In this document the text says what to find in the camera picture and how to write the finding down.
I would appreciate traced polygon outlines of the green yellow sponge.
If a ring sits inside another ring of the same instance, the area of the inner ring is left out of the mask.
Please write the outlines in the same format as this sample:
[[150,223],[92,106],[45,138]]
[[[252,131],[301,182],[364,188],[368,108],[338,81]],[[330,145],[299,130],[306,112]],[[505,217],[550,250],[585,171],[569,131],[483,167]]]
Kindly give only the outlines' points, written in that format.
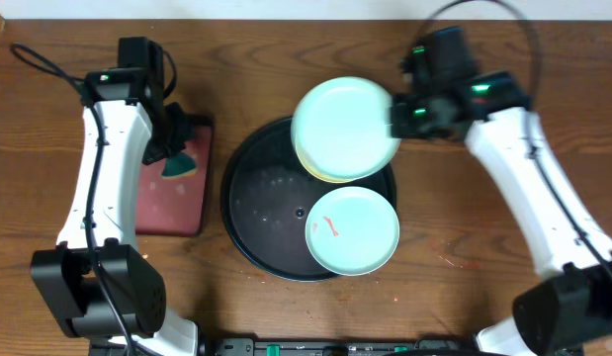
[[161,177],[163,179],[175,179],[187,174],[193,174],[197,165],[194,158],[184,152],[166,158]]

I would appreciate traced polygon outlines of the light blue plate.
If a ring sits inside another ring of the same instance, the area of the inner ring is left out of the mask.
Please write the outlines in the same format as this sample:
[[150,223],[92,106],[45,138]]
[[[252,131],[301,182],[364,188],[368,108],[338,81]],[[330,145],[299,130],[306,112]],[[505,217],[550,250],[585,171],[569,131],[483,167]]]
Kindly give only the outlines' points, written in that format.
[[307,215],[306,246],[326,270],[360,276],[384,266],[393,256],[400,225],[393,205],[363,187],[335,189],[322,196]]
[[355,181],[384,168],[400,145],[391,136],[392,95],[360,77],[337,77],[309,90],[291,123],[298,144],[316,168]]

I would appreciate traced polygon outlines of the yellow plate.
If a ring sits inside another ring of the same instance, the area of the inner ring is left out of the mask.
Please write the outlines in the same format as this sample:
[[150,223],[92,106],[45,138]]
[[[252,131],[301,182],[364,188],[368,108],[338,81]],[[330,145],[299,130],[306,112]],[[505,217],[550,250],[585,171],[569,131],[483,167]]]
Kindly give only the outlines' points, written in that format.
[[327,183],[333,183],[333,184],[341,184],[341,183],[349,183],[351,182],[351,179],[346,179],[346,178],[334,178],[331,175],[324,173],[322,171],[320,171],[318,168],[315,167],[312,159],[306,154],[306,152],[297,144],[295,146],[295,152],[296,155],[300,161],[300,163],[302,164],[302,166],[304,167],[304,169],[313,177],[327,182]]

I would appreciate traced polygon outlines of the light blue plate front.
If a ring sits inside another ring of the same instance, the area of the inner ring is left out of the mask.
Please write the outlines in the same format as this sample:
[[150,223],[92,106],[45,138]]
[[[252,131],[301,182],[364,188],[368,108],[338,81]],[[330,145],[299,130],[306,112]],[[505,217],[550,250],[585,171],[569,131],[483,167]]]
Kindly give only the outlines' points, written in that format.
[[307,215],[306,246],[326,270],[360,276],[384,266],[393,256],[400,225],[393,205],[363,187],[335,189],[322,196]]

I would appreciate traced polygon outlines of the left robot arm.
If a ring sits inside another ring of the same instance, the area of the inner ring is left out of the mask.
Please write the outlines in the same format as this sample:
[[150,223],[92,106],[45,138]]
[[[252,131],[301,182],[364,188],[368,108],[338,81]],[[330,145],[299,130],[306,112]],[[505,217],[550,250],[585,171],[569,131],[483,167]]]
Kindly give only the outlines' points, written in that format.
[[212,133],[164,102],[158,69],[89,73],[81,97],[74,198],[55,247],[33,255],[34,283],[67,337],[130,355],[197,355],[199,327],[169,307],[137,238],[200,229]]

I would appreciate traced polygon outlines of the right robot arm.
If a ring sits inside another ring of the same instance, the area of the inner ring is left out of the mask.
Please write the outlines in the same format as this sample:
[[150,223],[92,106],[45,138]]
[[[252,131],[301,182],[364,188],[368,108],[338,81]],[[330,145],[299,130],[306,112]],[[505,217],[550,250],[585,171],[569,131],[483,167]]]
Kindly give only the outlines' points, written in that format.
[[405,75],[411,89],[393,99],[393,136],[462,139],[502,194],[540,279],[509,318],[477,334],[478,349],[552,355],[612,335],[612,238],[555,158],[530,97],[506,72]]

